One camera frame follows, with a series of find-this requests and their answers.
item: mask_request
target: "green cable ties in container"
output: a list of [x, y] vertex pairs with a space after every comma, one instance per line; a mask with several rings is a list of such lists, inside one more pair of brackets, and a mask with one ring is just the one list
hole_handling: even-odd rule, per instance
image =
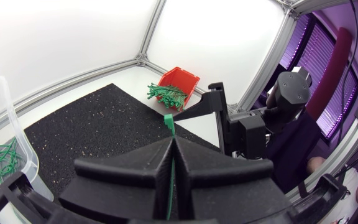
[[154, 83], [147, 87], [149, 88], [149, 97], [147, 97], [147, 99], [151, 99], [153, 96], [161, 97], [158, 102], [164, 102], [167, 109], [174, 106], [180, 111], [185, 105], [187, 94], [178, 87], [173, 85], [159, 86]]

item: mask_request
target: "bundle of green cable ties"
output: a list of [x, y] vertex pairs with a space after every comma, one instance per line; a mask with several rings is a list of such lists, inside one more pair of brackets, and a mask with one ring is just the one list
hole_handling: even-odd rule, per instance
[[147, 87], [150, 89], [147, 99], [151, 99], [153, 96], [159, 96], [161, 99], [158, 102], [164, 102], [167, 109], [175, 106], [177, 110], [180, 111], [185, 104], [187, 94], [178, 87], [173, 85], [159, 86], [154, 83]]
[[9, 145], [0, 145], [0, 183], [3, 182], [4, 177], [7, 177], [16, 172], [19, 159], [22, 157], [16, 154], [17, 140], [13, 138]]

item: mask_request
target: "cable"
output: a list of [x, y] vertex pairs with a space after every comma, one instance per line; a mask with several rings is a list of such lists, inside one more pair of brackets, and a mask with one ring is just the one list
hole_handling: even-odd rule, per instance
[[345, 83], [346, 83], [346, 78], [349, 74], [349, 71], [352, 67], [352, 63], [353, 63], [353, 60], [354, 60], [354, 56], [356, 55], [356, 50], [357, 50], [357, 44], [358, 44], [358, 24], [357, 24], [357, 16], [356, 16], [356, 9], [354, 7], [354, 4], [353, 4], [353, 0], [350, 0], [350, 4], [352, 6], [352, 10], [353, 10], [353, 14], [354, 14], [354, 20], [356, 22], [356, 41], [355, 41], [355, 44], [354, 44], [354, 50], [353, 50], [353, 54], [352, 54], [352, 57], [351, 57], [351, 60], [349, 61], [349, 66], [347, 66], [346, 68], [346, 72], [345, 72], [345, 78], [343, 80], [343, 84], [342, 84], [342, 95], [341, 95], [341, 115], [342, 115], [342, 119], [341, 119], [341, 123], [340, 123], [340, 128], [339, 128], [339, 137], [338, 137], [338, 141], [337, 141], [337, 144], [336, 144], [336, 147], [338, 147], [339, 143], [341, 142], [341, 138], [342, 138], [342, 130], [343, 130], [343, 123], [344, 123], [344, 120], [345, 120], [345, 108], [344, 108], [344, 97], [345, 97]]
[[17, 140], [13, 138], [9, 145], [0, 145], [0, 182], [3, 182], [3, 178], [7, 175], [15, 173], [18, 166], [18, 159], [22, 157], [16, 154]]

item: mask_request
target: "purple window blind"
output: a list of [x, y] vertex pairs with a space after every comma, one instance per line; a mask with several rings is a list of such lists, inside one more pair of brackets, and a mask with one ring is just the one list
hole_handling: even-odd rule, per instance
[[308, 25], [309, 17], [307, 15], [301, 16], [298, 19], [295, 30], [293, 31], [290, 42], [288, 43], [287, 48], [285, 49], [284, 55], [281, 58], [280, 65], [288, 69], [296, 51], [299, 48], [299, 44], [302, 41], [303, 35], [305, 34], [306, 26]]
[[[329, 38], [328, 34], [325, 33], [323, 28], [316, 24], [310, 40], [308, 41], [305, 51], [302, 53], [301, 59], [297, 66], [304, 67], [310, 72], [313, 84], [310, 87], [310, 94], [312, 95], [316, 90], [319, 81], [321, 80], [325, 69], [328, 65], [331, 54], [334, 50], [334, 42]], [[344, 75], [339, 82], [333, 97], [329, 101], [326, 109], [323, 111], [317, 124], [321, 128], [322, 133], [326, 138], [330, 138], [336, 130], [339, 122], [342, 119], [341, 113], [341, 95], [342, 95], [342, 84], [344, 81]], [[349, 108], [354, 95], [358, 92], [358, 81], [353, 71], [347, 76], [345, 84], [344, 94], [344, 108], [345, 112]]]

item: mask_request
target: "green zip tie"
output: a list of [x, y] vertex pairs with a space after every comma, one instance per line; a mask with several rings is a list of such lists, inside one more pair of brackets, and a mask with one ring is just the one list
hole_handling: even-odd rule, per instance
[[[167, 114], [164, 116], [164, 124], [167, 125], [168, 129], [171, 130], [172, 138], [175, 138], [175, 123], [173, 122], [172, 114]], [[175, 161], [172, 158], [171, 181], [170, 181], [169, 195], [168, 195], [167, 220], [169, 220], [171, 218], [174, 176], [175, 176]]]
[[167, 109], [173, 106], [175, 106], [178, 111], [184, 109], [183, 107], [185, 105], [185, 100], [188, 95], [178, 87], [175, 87], [173, 85], [159, 86], [154, 83], [147, 87], [149, 88], [149, 96], [147, 97], [147, 99], [151, 99], [153, 96], [161, 97], [158, 102], [164, 103]]
[[5, 176], [9, 176], [16, 172], [18, 168], [18, 160], [22, 157], [16, 154], [17, 140], [13, 138], [9, 145], [0, 145], [0, 183], [3, 182]]
[[167, 114], [164, 116], [164, 123], [169, 129], [171, 129], [172, 137], [175, 138], [175, 124], [173, 123], [172, 114]]
[[169, 220], [171, 218], [172, 198], [173, 198], [173, 177], [174, 176], [175, 176], [175, 160], [173, 160], [173, 158], [172, 158], [171, 181], [170, 181], [169, 195], [168, 195], [167, 220]]

